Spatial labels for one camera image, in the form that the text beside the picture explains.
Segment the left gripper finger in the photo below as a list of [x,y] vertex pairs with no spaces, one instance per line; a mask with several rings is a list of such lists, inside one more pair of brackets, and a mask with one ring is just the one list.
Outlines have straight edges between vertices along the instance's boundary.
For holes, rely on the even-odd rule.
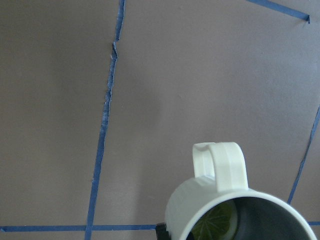
[[171,240],[171,236],[167,231],[167,225],[164,222],[158,223],[155,226],[155,233],[157,240]]

